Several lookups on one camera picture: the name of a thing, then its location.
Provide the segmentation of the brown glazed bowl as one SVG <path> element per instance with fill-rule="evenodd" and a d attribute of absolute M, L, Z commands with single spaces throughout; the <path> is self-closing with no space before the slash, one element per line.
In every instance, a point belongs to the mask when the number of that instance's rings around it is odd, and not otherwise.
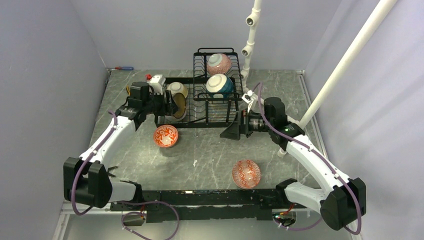
<path fill-rule="evenodd" d="M 172 116 L 175 121 L 181 121 L 185 118 L 187 114 L 187 101 L 185 96 L 178 92 L 173 96 L 173 100 L 175 101 L 176 106 L 178 107 L 178 110 L 176 113 Z"/>

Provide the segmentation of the yellow sun pattern bowl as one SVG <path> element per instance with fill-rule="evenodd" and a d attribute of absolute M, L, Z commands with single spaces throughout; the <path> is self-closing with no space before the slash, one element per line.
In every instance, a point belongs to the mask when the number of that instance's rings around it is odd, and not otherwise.
<path fill-rule="evenodd" d="M 189 95 L 189 90 L 188 88 L 182 84 L 181 82 L 172 82 L 170 84 L 167 85 L 166 88 L 168 91 L 171 92 L 171 94 L 174 96 L 177 93 L 182 94 L 185 98 L 188 97 Z"/>

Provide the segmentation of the orange zigzag bowl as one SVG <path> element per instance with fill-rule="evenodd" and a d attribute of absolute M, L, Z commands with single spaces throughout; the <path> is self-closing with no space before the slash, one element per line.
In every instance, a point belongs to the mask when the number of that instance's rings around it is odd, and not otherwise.
<path fill-rule="evenodd" d="M 179 139 L 178 130 L 172 125 L 161 125 L 153 133 L 154 143 L 161 148 L 173 147 Z"/>

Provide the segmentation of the black wire dish rack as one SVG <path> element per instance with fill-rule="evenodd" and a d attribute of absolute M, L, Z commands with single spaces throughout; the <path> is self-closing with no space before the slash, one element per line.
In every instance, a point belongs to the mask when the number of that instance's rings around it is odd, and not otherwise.
<path fill-rule="evenodd" d="M 210 74 L 207 61 L 213 54 L 224 54 L 230 59 L 230 69 L 225 74 L 233 84 L 233 90 L 224 98 L 213 98 L 207 91 Z M 239 110 L 242 80 L 238 53 L 232 47 L 201 47 L 193 53 L 193 70 L 190 77 L 166 77 L 164 86 L 174 82 L 182 83 L 188 88 L 186 98 L 186 115 L 182 120 L 171 121 L 164 116 L 154 118 L 157 127 L 173 125 L 176 128 L 226 128 Z"/>

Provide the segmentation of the teal white bowl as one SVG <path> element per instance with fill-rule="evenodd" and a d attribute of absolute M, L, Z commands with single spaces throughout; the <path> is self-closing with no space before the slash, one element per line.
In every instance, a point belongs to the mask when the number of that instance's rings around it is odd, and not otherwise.
<path fill-rule="evenodd" d="M 234 84 L 228 76 L 218 73 L 207 80 L 206 90 L 211 98 L 230 98 Z"/>

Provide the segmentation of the pink floral bowl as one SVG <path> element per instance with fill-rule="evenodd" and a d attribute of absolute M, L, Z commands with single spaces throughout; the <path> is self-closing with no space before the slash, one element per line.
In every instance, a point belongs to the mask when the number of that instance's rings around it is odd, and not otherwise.
<path fill-rule="evenodd" d="M 231 69 L 230 58 L 223 53 L 215 53 L 209 57 L 206 64 L 206 70 L 209 75 L 226 74 Z"/>

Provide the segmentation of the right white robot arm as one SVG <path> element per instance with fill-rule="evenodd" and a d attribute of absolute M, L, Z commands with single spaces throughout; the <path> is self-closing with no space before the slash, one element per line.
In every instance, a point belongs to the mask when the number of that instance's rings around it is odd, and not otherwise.
<path fill-rule="evenodd" d="M 348 229 L 357 222 L 358 235 L 362 216 L 366 213 L 366 185 L 359 178 L 351 178 L 329 162 L 315 148 L 305 132 L 288 120 L 286 107 L 278 97 L 268 97 L 259 105 L 259 112 L 240 110 L 233 122 L 220 134 L 221 138 L 239 140 L 241 135 L 268 133 L 271 140 L 284 152 L 294 157 L 315 179 L 319 188 L 303 185 L 290 178 L 275 187 L 276 203 L 287 208 L 299 204 L 320 214 L 333 230 Z"/>

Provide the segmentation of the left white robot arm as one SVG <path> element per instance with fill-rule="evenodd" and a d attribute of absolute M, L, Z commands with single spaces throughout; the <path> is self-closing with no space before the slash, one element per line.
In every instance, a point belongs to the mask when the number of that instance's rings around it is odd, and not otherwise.
<path fill-rule="evenodd" d="M 108 175 L 112 159 L 148 115 L 173 116 L 185 110 L 183 94 L 154 88 L 145 81 L 133 82 L 125 103 L 110 111 L 111 122 L 96 142 L 78 158 L 69 157 L 63 164 L 64 198 L 71 202 L 74 213 L 79 216 L 87 213 L 79 211 L 77 204 L 91 210 L 123 202 L 131 210 L 139 209 L 144 203 L 142 186 L 133 181 L 112 182 Z"/>

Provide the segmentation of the red geometric pattern bowl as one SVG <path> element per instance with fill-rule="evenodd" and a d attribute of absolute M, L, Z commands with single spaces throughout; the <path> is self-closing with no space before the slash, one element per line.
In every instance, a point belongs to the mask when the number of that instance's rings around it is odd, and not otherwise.
<path fill-rule="evenodd" d="M 236 186 L 244 190 L 255 188 L 261 180 L 259 166 L 249 159 L 237 161 L 232 168 L 231 175 Z"/>

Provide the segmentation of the red blue screwdriver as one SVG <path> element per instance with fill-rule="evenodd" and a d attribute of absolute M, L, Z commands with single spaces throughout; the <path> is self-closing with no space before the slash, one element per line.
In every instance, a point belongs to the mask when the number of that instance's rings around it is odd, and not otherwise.
<path fill-rule="evenodd" d="M 134 67 L 132 67 L 132 66 L 118 66 L 118 67 L 115 67 L 114 70 L 117 70 L 117 71 L 133 71 Z"/>

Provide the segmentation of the yellow handled pliers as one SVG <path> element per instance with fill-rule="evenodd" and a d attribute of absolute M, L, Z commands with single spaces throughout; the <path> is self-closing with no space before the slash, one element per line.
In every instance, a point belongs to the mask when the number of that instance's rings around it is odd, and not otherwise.
<path fill-rule="evenodd" d="M 125 89 L 126 89 L 127 95 L 130 96 L 131 95 L 130 87 L 127 85 Z"/>

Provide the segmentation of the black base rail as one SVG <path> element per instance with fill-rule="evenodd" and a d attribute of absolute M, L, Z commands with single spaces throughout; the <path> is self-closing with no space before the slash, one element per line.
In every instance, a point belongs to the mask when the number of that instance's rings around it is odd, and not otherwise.
<path fill-rule="evenodd" d="M 305 207 L 291 203 L 274 188 L 227 190 L 145 190 L 142 204 L 111 203 L 114 212 L 143 210 L 148 223 L 164 221 L 255 219 L 270 221 L 273 216 Z"/>

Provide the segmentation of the black handled pliers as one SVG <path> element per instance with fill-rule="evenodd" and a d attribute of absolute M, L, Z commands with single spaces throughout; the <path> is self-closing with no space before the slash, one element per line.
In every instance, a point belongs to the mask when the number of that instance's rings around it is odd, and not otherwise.
<path fill-rule="evenodd" d="M 118 166 L 112 166 L 107 169 L 107 175 L 111 178 L 115 178 L 116 175 L 112 173 L 113 170 L 117 169 Z"/>

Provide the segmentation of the white pvc pipe frame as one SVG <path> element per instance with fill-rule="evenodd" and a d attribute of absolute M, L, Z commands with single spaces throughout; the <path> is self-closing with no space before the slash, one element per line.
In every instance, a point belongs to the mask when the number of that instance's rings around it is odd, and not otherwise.
<path fill-rule="evenodd" d="M 379 2 L 264 0 L 251 68 L 303 70 L 315 99 Z M 421 1 L 399 0 L 354 57 L 317 111 L 332 159 L 395 159 L 402 141 L 393 127 L 398 93 L 397 27 Z"/>

